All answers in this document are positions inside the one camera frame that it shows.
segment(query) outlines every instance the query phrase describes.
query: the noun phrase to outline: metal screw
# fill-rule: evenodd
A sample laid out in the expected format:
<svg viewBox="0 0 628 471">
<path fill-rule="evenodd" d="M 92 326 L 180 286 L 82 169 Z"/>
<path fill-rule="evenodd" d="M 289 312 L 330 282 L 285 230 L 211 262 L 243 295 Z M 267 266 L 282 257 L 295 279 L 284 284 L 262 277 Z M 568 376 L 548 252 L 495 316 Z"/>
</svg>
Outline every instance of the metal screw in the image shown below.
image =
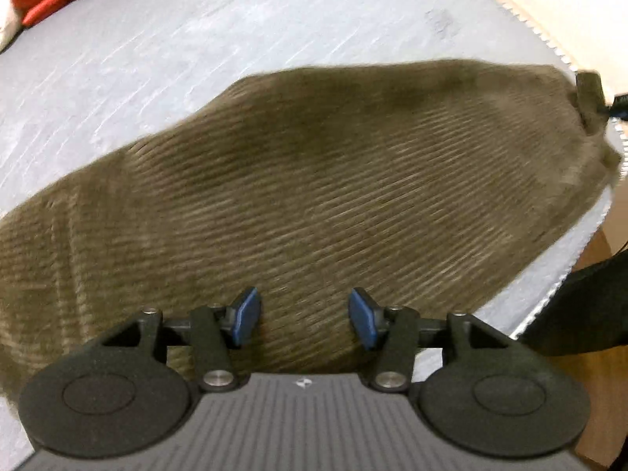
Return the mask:
<svg viewBox="0 0 628 471">
<path fill-rule="evenodd" d="M 234 381 L 234 374 L 227 370 L 210 370 L 203 376 L 203 381 L 214 387 L 228 386 Z"/>
<path fill-rule="evenodd" d="M 398 372 L 380 372 L 375 377 L 375 383 L 387 389 L 396 389 L 403 386 L 406 382 L 406 376 Z"/>
</svg>

